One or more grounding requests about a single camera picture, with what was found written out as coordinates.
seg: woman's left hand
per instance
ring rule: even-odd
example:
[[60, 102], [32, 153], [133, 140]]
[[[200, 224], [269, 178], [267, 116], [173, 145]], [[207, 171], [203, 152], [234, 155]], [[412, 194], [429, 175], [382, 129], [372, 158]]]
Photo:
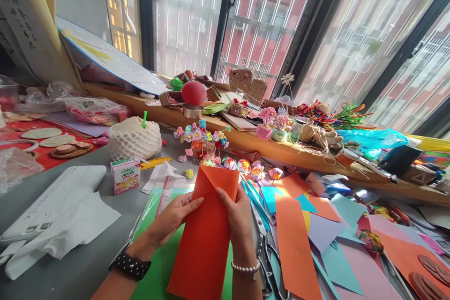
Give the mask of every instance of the woman's left hand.
[[129, 247], [127, 253], [143, 261], [149, 260], [155, 250], [164, 245], [186, 221], [186, 216], [202, 204], [203, 199], [192, 200], [192, 192], [175, 197]]

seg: pearl bracelet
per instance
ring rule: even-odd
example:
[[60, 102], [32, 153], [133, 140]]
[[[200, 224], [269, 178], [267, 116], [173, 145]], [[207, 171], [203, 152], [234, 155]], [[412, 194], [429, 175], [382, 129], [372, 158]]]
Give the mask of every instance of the pearl bracelet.
[[253, 273], [253, 280], [256, 281], [256, 273], [259, 270], [259, 268], [261, 267], [261, 261], [258, 259], [258, 263], [256, 264], [256, 266], [253, 267], [240, 267], [240, 266], [236, 266], [233, 262], [233, 260], [231, 261], [231, 268], [233, 270], [236, 270], [238, 272], [242, 272], [242, 273]]

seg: orange paper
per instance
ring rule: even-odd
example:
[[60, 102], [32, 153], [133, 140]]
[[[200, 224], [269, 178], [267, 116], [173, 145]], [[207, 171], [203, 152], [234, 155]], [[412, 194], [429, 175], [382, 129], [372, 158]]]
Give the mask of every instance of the orange paper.
[[299, 197], [310, 189], [309, 185], [295, 173], [284, 177], [283, 179], [276, 180], [273, 182], [273, 185], [276, 186], [284, 195], [293, 199]]
[[188, 215], [167, 292], [187, 300], [220, 299], [230, 245], [226, 210], [216, 194], [236, 200], [239, 172], [201, 165], [192, 199], [204, 197]]
[[336, 214], [330, 205], [330, 201], [327, 198], [316, 198], [311, 197], [309, 199], [310, 203], [315, 207], [317, 212], [312, 212], [315, 215], [321, 216], [322, 218], [327, 218], [335, 222], [340, 223], [341, 218]]
[[321, 299], [300, 202], [275, 195], [277, 237], [285, 288], [304, 300]]
[[450, 273], [449, 269], [441, 263], [433, 253], [428, 251], [423, 246], [411, 244], [406, 241], [390, 237], [379, 231], [375, 230], [374, 233], [380, 237], [381, 243], [384, 245], [384, 251], [412, 287], [413, 285], [409, 280], [409, 274], [411, 272], [417, 272], [431, 280], [431, 282], [439, 287], [439, 289], [441, 289], [441, 291], [443, 291], [445, 295], [450, 298], [450, 287], [445, 286], [436, 280], [436, 278], [422, 266], [417, 258], [418, 255], [425, 255]]

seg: green straw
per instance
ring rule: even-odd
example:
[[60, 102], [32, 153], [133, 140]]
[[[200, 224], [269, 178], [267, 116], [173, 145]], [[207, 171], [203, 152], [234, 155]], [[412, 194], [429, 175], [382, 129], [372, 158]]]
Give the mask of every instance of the green straw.
[[144, 120], [142, 121], [142, 128], [145, 129], [145, 121], [147, 120], [147, 110], [144, 111]]

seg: red cloth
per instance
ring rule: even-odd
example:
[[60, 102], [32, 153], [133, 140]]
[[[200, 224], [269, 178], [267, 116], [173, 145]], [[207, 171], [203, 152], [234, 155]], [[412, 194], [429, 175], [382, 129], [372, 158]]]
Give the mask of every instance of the red cloth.
[[[51, 123], [44, 122], [42, 120], [34, 120], [30, 122], [13, 122], [13, 123], [7, 123], [6, 127], [3, 129], [0, 129], [0, 142], [3, 141], [12, 141], [12, 140], [18, 140], [22, 139], [20, 138], [20, 135], [23, 134], [25, 131], [7, 131], [9, 129], [27, 129], [36, 127], [36, 129], [39, 128], [56, 128], [62, 131], [63, 134], [69, 134], [75, 136], [75, 139], [80, 142], [88, 142], [90, 144], [93, 144], [93, 140], [96, 138], [83, 138], [81, 136], [78, 136], [70, 131], [66, 131], [64, 129], [61, 129]], [[17, 147], [20, 149], [26, 149], [29, 148], [31, 145], [27, 143], [19, 143], [19, 144], [9, 144], [9, 145], [2, 145], [0, 146], [0, 150]], [[91, 151], [94, 151], [95, 149], [98, 149], [99, 147], [94, 145], [94, 148]], [[67, 162], [69, 159], [54, 159], [50, 157], [49, 153], [54, 148], [44, 148], [39, 146], [34, 151], [39, 154], [39, 157], [37, 158], [37, 162], [41, 164], [46, 170], [51, 169], [59, 164], [62, 164], [64, 162]]]

